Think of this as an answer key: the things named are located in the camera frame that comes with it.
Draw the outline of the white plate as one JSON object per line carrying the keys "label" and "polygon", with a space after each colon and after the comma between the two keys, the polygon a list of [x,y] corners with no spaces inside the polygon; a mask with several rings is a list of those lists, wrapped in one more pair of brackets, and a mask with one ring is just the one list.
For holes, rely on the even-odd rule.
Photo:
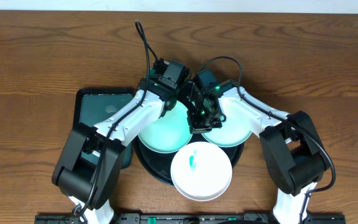
{"label": "white plate", "polygon": [[232,165],[220,147],[209,142],[193,142],[175,154],[170,175],[179,193],[206,202],[227,190],[232,180]]}

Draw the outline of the black round tray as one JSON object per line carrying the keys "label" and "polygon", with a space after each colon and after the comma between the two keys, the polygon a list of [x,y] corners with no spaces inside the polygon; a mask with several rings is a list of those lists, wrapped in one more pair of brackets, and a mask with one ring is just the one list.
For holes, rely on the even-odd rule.
{"label": "black round tray", "polygon": [[[244,144],[243,142],[233,147],[221,147],[228,156],[232,168],[234,168],[239,161],[244,150]],[[168,154],[154,152],[142,143],[139,137],[136,137],[132,141],[132,145],[140,163],[150,175],[167,185],[174,186],[170,175],[170,167],[176,152]]]}

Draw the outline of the black rectangular sponge tray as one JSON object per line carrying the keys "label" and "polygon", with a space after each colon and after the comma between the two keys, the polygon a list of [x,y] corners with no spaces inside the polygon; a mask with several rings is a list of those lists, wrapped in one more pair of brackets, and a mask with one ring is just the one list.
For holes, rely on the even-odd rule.
{"label": "black rectangular sponge tray", "polygon": [[134,97],[132,87],[82,88],[76,93],[73,128],[83,123],[100,123],[128,104]]}

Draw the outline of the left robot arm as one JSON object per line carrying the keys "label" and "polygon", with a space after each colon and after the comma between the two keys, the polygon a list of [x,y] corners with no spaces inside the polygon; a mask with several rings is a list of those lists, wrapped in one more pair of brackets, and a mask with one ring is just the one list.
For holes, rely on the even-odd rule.
{"label": "left robot arm", "polygon": [[180,85],[141,79],[130,102],[111,117],[89,127],[76,123],[52,174],[52,183],[75,203],[80,223],[109,223],[114,190],[127,145],[146,126],[171,110]]}

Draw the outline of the mint green plate back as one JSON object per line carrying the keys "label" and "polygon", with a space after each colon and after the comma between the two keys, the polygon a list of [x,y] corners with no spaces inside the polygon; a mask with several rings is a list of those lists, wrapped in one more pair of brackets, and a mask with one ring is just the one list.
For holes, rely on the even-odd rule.
{"label": "mint green plate back", "polygon": [[223,101],[223,112],[226,116],[221,128],[212,129],[202,136],[219,147],[240,145],[252,134],[246,114],[236,101]]}

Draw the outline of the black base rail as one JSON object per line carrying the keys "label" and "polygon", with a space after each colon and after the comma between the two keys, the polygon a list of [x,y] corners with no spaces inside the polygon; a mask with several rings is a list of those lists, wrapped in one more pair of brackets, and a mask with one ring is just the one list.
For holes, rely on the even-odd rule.
{"label": "black base rail", "polygon": [[[37,215],[35,224],[70,224],[81,223],[68,215]],[[122,213],[114,216],[113,224],[215,224],[215,223],[277,223],[269,213],[245,213],[243,215],[140,215]],[[346,224],[344,215],[307,214],[304,224]]]}

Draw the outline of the mint green plate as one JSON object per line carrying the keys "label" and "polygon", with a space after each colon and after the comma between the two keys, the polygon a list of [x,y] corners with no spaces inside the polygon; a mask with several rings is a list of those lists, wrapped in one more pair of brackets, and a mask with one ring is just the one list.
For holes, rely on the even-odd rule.
{"label": "mint green plate", "polygon": [[180,150],[193,137],[187,112],[187,107],[178,101],[172,110],[144,128],[138,138],[147,148],[157,153],[168,154]]}
{"label": "mint green plate", "polygon": [[223,112],[226,116],[221,128],[212,129],[202,136],[219,147],[240,145],[252,134],[246,114],[236,101],[223,101]]}

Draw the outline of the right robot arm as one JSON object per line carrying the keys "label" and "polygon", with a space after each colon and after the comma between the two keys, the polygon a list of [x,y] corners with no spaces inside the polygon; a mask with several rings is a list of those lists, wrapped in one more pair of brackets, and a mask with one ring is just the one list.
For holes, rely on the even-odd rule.
{"label": "right robot arm", "polygon": [[303,223],[313,193],[330,189],[336,170],[308,114],[280,111],[254,98],[229,80],[203,86],[188,83],[178,99],[188,108],[191,133],[221,146],[238,145],[242,128],[262,145],[271,179],[278,187],[273,216],[278,223]]}

